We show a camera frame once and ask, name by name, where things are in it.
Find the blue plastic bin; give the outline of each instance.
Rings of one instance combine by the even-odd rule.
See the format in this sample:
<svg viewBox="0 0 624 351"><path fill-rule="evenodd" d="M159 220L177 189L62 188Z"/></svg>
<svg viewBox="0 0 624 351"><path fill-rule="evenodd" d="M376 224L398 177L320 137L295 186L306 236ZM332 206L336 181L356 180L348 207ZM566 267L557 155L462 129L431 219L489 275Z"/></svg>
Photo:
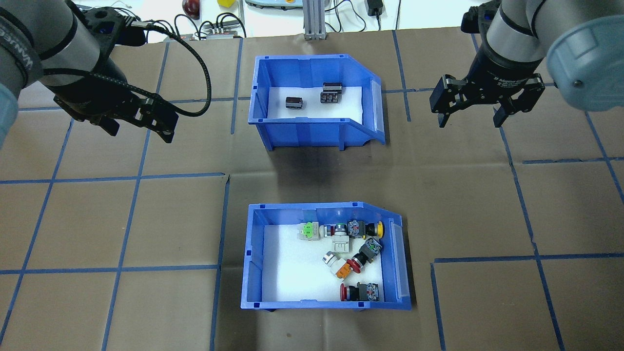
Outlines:
<svg viewBox="0 0 624 351"><path fill-rule="evenodd" d="M266 225L346 223L349 219L384 224L380 242L381 274L384 301L262 301L264 235ZM411 310L409 282L405 261L401 216L364 202L329 202L319 204L256 204L249 206L243 269L242 309L398 309Z"/></svg>
<svg viewBox="0 0 624 351"><path fill-rule="evenodd" d="M362 87L362 124L348 118L270 118L270 87L322 87L342 82ZM381 80L347 54L257 56L251 88L249 124L258 128L267 150L279 146L363 146L372 139L386 143Z"/></svg>

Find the electrical wire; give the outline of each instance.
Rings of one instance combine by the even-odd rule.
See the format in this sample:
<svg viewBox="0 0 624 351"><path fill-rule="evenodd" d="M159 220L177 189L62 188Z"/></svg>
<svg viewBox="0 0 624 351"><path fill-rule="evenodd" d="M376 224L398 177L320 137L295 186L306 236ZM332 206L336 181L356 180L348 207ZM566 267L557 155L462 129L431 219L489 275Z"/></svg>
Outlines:
<svg viewBox="0 0 624 351"><path fill-rule="evenodd" d="M330 12L333 11L335 9L337 9L340 5L342 5L343 3L348 2L351 4L351 9L353 10L353 13L360 19L362 20L362 23L364 23L364 27L362 29L360 29L358 32L363 32L366 30L366 21L362 18L362 16L360 16L358 14L357 11L355 11L355 6L353 5L353 2L351 0L342 0L341 2L339 2L337 5L335 5L334 7L332 7L331 9L327 9L325 10L325 12Z"/></svg>
<svg viewBox="0 0 624 351"><path fill-rule="evenodd" d="M126 14L128 16L136 17L139 21L141 20L141 18L139 18L136 13L134 13L134 12L128 10L128 9L124 9L123 7L113 7L113 9L115 9L117 11L122 11L122 12L124 12L124 14Z"/></svg>
<svg viewBox="0 0 624 351"><path fill-rule="evenodd" d="M245 30L245 25L243 24L243 21L241 21L241 19L240 19L240 18L238 18L238 16L237 16L237 15L235 15L235 14L233 14L233 13L231 13L231 12L224 12L224 13L222 13L222 14L219 14L219 16L220 16L220 15L223 15L223 17L221 17L221 22L219 23L219 25L220 25L220 27L221 27L221 28L223 28L223 20L224 20L224 19L226 19L226 18L228 18L228 17L233 17L234 19L236 19L236 20L238 21L238 23L240 23L240 27L243 29L243 35L244 35L245 37L247 37L247 31Z"/></svg>
<svg viewBox="0 0 624 351"><path fill-rule="evenodd" d="M394 30L399 29L399 17L401 17L401 0L399 0L399 5L396 8L396 25L394 26Z"/></svg>
<svg viewBox="0 0 624 351"><path fill-rule="evenodd" d="M177 21L178 21L178 18L180 18L180 17L185 17L185 18L187 18L189 21L191 21L191 23L193 24L193 27L195 27L195 32L196 32L196 33L197 33L197 32L199 32L199 28L197 27L197 25L195 24L195 22L193 21L193 19L192 19L192 18L188 17L188 16L187 16L187 15L185 15L185 14L181 14L181 13L179 13L179 14L175 15L175 17L173 18L173 26L174 26L174 28L175 28L175 33L176 33L176 34L178 34L178 36L180 36L180 30L178 29L178 24L177 24Z"/></svg>
<svg viewBox="0 0 624 351"><path fill-rule="evenodd" d="M230 12L222 12L220 14L217 15L217 20L215 21L215 23L218 25L219 24L219 19L221 18L221 16L223 16L226 13L230 13Z"/></svg>
<svg viewBox="0 0 624 351"><path fill-rule="evenodd" d="M163 27L165 27L166 29L171 29L171 32L174 32L174 31L175 31L175 30L173 29L173 26L171 25L171 23L169 23L168 21L166 21L166 20L164 20L164 19L149 20L149 21L146 21L146 22L149 22L149 23L152 23L152 24L160 24L160 25L162 25ZM149 38L149 36L150 36L150 31L147 31L147 34L145 35L145 42L148 42L148 38Z"/></svg>
<svg viewBox="0 0 624 351"><path fill-rule="evenodd" d="M329 26L329 27L331 28L331 30L332 30L332 31L334 31L334 33L338 33L338 31L336 30L336 28L334 28L334 26L332 26L331 24L329 24L329 23L327 23L327 22L325 22L325 24L326 24L327 26Z"/></svg>
<svg viewBox="0 0 624 351"><path fill-rule="evenodd" d="M351 4L351 9L353 9L353 13L355 13L355 15L362 20L362 23L364 23L364 27L362 29L358 30L358 32L365 31L366 30L366 21L362 18L362 16L360 16L358 14L357 11L355 11L355 6L353 6L353 2L351 0L343 0L343 1L349 1L349 3Z"/></svg>
<svg viewBox="0 0 624 351"><path fill-rule="evenodd" d="M203 21L200 25L199 25L199 31L197 32L197 37L199 38L199 40L201 39L206 39L208 38L208 34L205 32L202 32L202 28L204 27L204 25L209 24L210 27L214 30L215 29L215 25L214 23L210 22L210 21Z"/></svg>
<svg viewBox="0 0 624 351"><path fill-rule="evenodd" d="M115 79L113 77L105 76L105 75L99 74L99 73L83 71L81 69L52 68L52 69L45 69L43 74L44 74L44 76L53 76L53 75L56 75L56 74L68 74L68 75L72 75L72 76L93 77L93 78L99 79L101 81L108 82L110 84L115 84L117 86L124 87L124 88L126 88L126 89L128 89L130 91L136 92L137 94L141 94L141 95L143 95L145 97L152 98L157 103L162 104L164 106L167 106L167 107L173 109L175 112L177 112L177 113L179 113L181 115L184 115L184 116L199 117L199 116L203 115L204 113L206 113L206 111L210 107L210 101L212 100L212 83L210 82L210 75L208 74L208 67L206 67L206 64L203 61L202 57L197 53L197 51L195 51L193 49L193 47L191 45L189 45L187 42L185 42L180 36L170 32L168 29L165 29L164 27L158 27L155 24L149 24L145 28L145 30L147 30L147 31L155 31L155 32L159 32L159 33L162 33L162 34L166 34L168 37L171 37L175 41L179 42L199 62L199 64L202 67L204 76L206 77L206 103L204 104L204 106L199 111L197 111L197 112L190 112L190 111L183 110L183 109L177 107L176 105L173 105L171 102L168 102L162 96L160 96L160 95L158 95L158 94L156 94L154 92L146 91L146 90L141 89L139 87L136 87L136 86L133 86L131 84L128 84L127 82L120 81L120 80Z"/></svg>
<svg viewBox="0 0 624 351"><path fill-rule="evenodd" d="M117 4L118 2L121 2L122 5L124 5L125 7L132 9L132 6L126 4L125 2L121 1L121 0L117 0L116 2L113 2L112 4L110 4L111 6L113 6L114 4Z"/></svg>
<svg viewBox="0 0 624 351"><path fill-rule="evenodd" d="M343 23L340 21L340 14L338 14L338 9L334 8L334 12L336 13L336 19L338 20L338 25L339 25L338 31L342 32L343 31Z"/></svg>

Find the cable connector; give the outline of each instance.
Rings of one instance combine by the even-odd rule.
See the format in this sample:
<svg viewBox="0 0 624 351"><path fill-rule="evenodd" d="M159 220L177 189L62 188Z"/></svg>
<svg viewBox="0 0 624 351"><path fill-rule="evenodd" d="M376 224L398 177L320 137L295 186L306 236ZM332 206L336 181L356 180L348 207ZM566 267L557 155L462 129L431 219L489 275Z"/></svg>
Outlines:
<svg viewBox="0 0 624 351"><path fill-rule="evenodd" d="M383 0L366 0L366 12L368 16L376 17L384 13Z"/></svg>
<svg viewBox="0 0 624 351"><path fill-rule="evenodd" d="M132 21L130 27L153 30L155 26L151 22Z"/></svg>

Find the blue painter's tape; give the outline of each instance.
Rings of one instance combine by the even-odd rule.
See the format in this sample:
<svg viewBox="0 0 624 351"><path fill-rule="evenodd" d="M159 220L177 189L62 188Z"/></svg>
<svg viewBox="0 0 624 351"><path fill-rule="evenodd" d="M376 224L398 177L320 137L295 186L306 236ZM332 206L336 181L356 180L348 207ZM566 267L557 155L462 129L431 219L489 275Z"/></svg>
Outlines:
<svg viewBox="0 0 624 351"><path fill-rule="evenodd" d="M559 160L526 160L522 164L555 164L555 163L583 163L583 162L604 162L603 158L599 159L559 159Z"/></svg>
<svg viewBox="0 0 624 351"><path fill-rule="evenodd" d="M440 312L440 298L437 295L436 269L431 264L431 286L433 287L433 303L436 307L437 333L440 336L440 349L446 351L444 328L442 327L442 313Z"/></svg>
<svg viewBox="0 0 624 351"><path fill-rule="evenodd" d="M51 107L26 107L23 109L18 109L19 112L28 112L28 111L52 111L52 110L61 110L60 106L51 106Z"/></svg>
<svg viewBox="0 0 624 351"><path fill-rule="evenodd" d="M405 84L405 74L403 72L403 60L401 59L401 50L399 49L399 39L396 37L396 31L392 31L392 38L394 39L394 50L396 51L396 59L399 63L399 73L401 74L401 86L403 90L407 89Z"/></svg>
<svg viewBox="0 0 624 351"><path fill-rule="evenodd" d="M54 185L54 179L56 179L56 175L59 173L59 168L61 166L61 160L63 160L63 155L65 154L65 149L67 147L67 141L69 140L69 135L72 132L72 127L74 126L74 120L71 119L69 121L69 127L67 127L67 132L65 133L65 139L63 140L63 145L61 146L61 151L59 153L59 157L56 160L56 165L54 166L54 172L52 173L52 179L50 180L50 184L47 187L46 196L43 200L43 204L41 205L41 210L39 211L39 217L37 218L37 224L35 225L35 229L32 233L31 242L28 245L28 250L26 251L26 256L24 258L24 263L22 264L21 273L19 274L19 278L17 278L17 284L15 285L15 289L13 290L13 296L11 297L11 303L9 304L9 310L6 312L6 316L4 317L4 323L2 324L2 330L0 330L0 345L2 345L2 341L4 340L4 334L6 333L6 328L9 325L9 320L11 319L11 314L13 311L13 307L15 306L15 301L17 300L17 295L19 293L19 289L22 285L22 280L24 279L24 273L26 271L26 267L28 266L28 261L31 258L32 248L35 245L35 241L37 240L37 234L39 233L39 228L41 227L41 221L43 219L43 215L46 211L47 202L50 199L50 194L52 193L52 186Z"/></svg>
<svg viewBox="0 0 624 351"><path fill-rule="evenodd" d="M137 180L136 177L102 177L102 178L75 178L55 179L55 183L85 183L85 182L118 182L122 180Z"/></svg>
<svg viewBox="0 0 624 351"><path fill-rule="evenodd" d="M165 44L165 53L162 56L162 64L160 65L160 73L158 74L158 84L156 85L156 93L160 93L160 85L162 84L162 76L165 74L165 64L167 63L167 55L169 54L169 43Z"/></svg>
<svg viewBox="0 0 624 351"><path fill-rule="evenodd" d="M565 347L563 345L563 338L561 336L561 331L559 330L559 323L557 322L557 316L555 315L555 308L552 305L552 301L550 299L550 291L548 290L548 283L546 282L546 276L544 275L544 270L542 268L542 261L540 260L539 250L537 249L537 244L534 241L533 227L531 226L531 221L529 219L529 212L527 210L527 204L524 201L522 188L520 187L520 182L518 181L518 173L516 173L516 170L514 167L514 160L511 157L511 150L509 149L509 143L507 142L505 131L503 127L500 127L499 129L500 129L500 136L503 139L503 143L505 144L505 151L507 152L507 158L509 160L509 167L511 168L511 171L514 175L515 188L518 193L518 199L520 200L520 206L522 207L522 213L524 215L524 222L527 225L527 230L529 232L531 244L533 245L533 250L535 252L535 261L537 263L537 268L540 272L540 279L542 280L542 287L544 288L544 296L546 298L546 304L548 305L548 311L550 311L550 319L552 320L552 326L555 330L557 343L559 344L559 349L561 351L565 351Z"/></svg>
<svg viewBox="0 0 624 351"><path fill-rule="evenodd" d="M130 228L132 226L132 218L134 216L134 209L137 205L137 197L139 195L139 186L141 183L141 175L143 174L143 167L145 165L145 155L147 154L147 147L150 141L150 131L145 134L145 142L143 144L143 153L141 154L141 163L139 164L139 172L137 174L137 180L134 185L134 193L132 195L132 202L130 203L130 214L128 215L128 222L125 226L124 241L121 246L121 253L119 254L119 263L117 264L117 274L115 274L115 284L113 286L112 296L110 298L109 314L106 319L106 327L104 329L104 339L102 340L102 351L106 351L109 342L110 323L112 322L113 313L115 311L115 301L117 300L117 291L119 290L119 280L121 278L122 267L124 266L125 250L128 246L128 237L130 235Z"/></svg>
<svg viewBox="0 0 624 351"><path fill-rule="evenodd" d="M216 264L198 264L198 265L158 265L149 267L122 267L122 272L166 272L170 270L210 270L217 269Z"/></svg>
<svg viewBox="0 0 624 351"><path fill-rule="evenodd" d="M589 124L590 128L592 129L592 133L594 138L596 138L596 142L598 143L598 147L600 148L600 152L602 153L602 157L604 157L604 159L607 162L607 167L609 168L609 173L611 173L611 178L613 179L613 183L615 184L615 188L618 191L618 194L620 195L620 200L622 201L622 204L624 204L624 192L622 192L622 187L620 185L620 181L618 180L618 176L615 174L615 170L613 170L613 166L611 165L611 161L609 160L609 157L607 156L607 151L605 150L605 147L602 145L602 142L600 141L600 137L598 136L598 131L596 131L596 127L594 127L593 122L592 122L592 118L589 115L589 113L585 112L585 117L587 118L587 123Z"/></svg>
<svg viewBox="0 0 624 351"><path fill-rule="evenodd" d="M200 178L200 177L222 177L225 176L221 172L212 173L183 173L183 174L159 174L159 175L142 175L141 179L169 179L169 178Z"/></svg>
<svg viewBox="0 0 624 351"><path fill-rule="evenodd" d="M217 333L217 309L219 304L219 293L221 290L221 272L223 264L223 244L225 242L225 223L227 221L228 202L230 200L230 179L225 182L225 193L223 195L223 211L221 214L221 236L219 241L219 259L217 279L215 281L215 293L212 301L212 324L210 325L210 351L215 350L215 335Z"/></svg>
<svg viewBox="0 0 624 351"><path fill-rule="evenodd" d="M236 102L238 100L238 83L240 82L240 61L243 56L243 40L238 42L238 58L236 61L236 80L234 81L234 104L232 106L232 124L230 126L230 134L234 134L236 129Z"/></svg>
<svg viewBox="0 0 624 351"><path fill-rule="evenodd" d="M552 299L550 298L550 291L548 289L548 283L546 283L546 275L544 274L544 268L542 267L542 261L536 260L537 270L540 273L540 280L542 281L542 287L544 288L544 296L546 297L546 304L548 305L548 311L550 312L550 319L552 321L552 326L555 329L555 336L557 338L557 343L559 344L559 350L565 351L565 346L563 344L563 337L561 336L561 331L559 330L559 322L557 321L557 315L555 315L555 307L552 304Z"/></svg>
<svg viewBox="0 0 624 351"><path fill-rule="evenodd" d="M45 184L50 182L50 179L0 180L0 184Z"/></svg>
<svg viewBox="0 0 624 351"><path fill-rule="evenodd" d="M25 274L59 274L59 273L109 273L116 272L114 267L104 268L53 268L53 269L27 269Z"/></svg>
<svg viewBox="0 0 624 351"><path fill-rule="evenodd" d="M605 254L565 254L565 255L543 255L542 260L579 260L579 259L621 259L624 252L609 252Z"/></svg>
<svg viewBox="0 0 624 351"><path fill-rule="evenodd" d="M405 103L405 115L407 115L407 121L411 122L412 121L412 115L409 112L409 101L407 99L407 93L406 92L403 93L403 102Z"/></svg>
<svg viewBox="0 0 624 351"><path fill-rule="evenodd" d="M494 256L494 257L448 257L435 259L434 263L462 263L462 262L508 262L508 261L530 261L535 260L535 256Z"/></svg>
<svg viewBox="0 0 624 351"><path fill-rule="evenodd" d="M474 34L470 35L472 37L472 45L474 45L474 51L479 52L479 45L477 44L477 37Z"/></svg>

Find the power adapter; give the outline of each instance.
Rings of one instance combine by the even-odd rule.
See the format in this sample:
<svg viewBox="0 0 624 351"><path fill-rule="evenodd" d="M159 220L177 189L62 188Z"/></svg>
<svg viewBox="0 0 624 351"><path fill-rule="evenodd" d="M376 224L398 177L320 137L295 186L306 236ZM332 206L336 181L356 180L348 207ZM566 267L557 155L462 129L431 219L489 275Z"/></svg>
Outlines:
<svg viewBox="0 0 624 351"><path fill-rule="evenodd" d="M380 16L384 12L383 0L366 0L366 12L368 16Z"/></svg>

